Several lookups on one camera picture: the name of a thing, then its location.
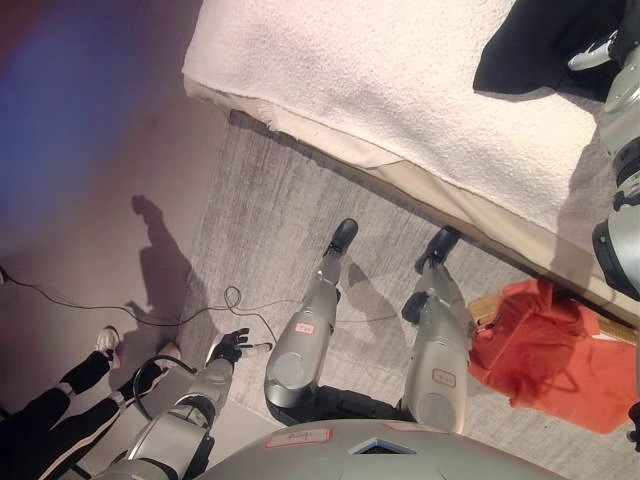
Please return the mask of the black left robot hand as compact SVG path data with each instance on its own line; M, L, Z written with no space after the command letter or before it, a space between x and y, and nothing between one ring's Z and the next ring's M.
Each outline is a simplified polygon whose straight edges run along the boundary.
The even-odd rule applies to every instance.
M206 365L217 359L224 359L235 364L241 358L253 357L270 353L273 349L271 342L250 343L249 328L241 328L224 334L222 339L213 345L208 354Z

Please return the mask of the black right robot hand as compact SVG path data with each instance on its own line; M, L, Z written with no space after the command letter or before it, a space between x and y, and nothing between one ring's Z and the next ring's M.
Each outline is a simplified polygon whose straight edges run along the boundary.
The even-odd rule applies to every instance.
M618 27L574 55L567 66L571 71L583 71L614 61L622 66L629 54L639 46L639 2L626 1Z

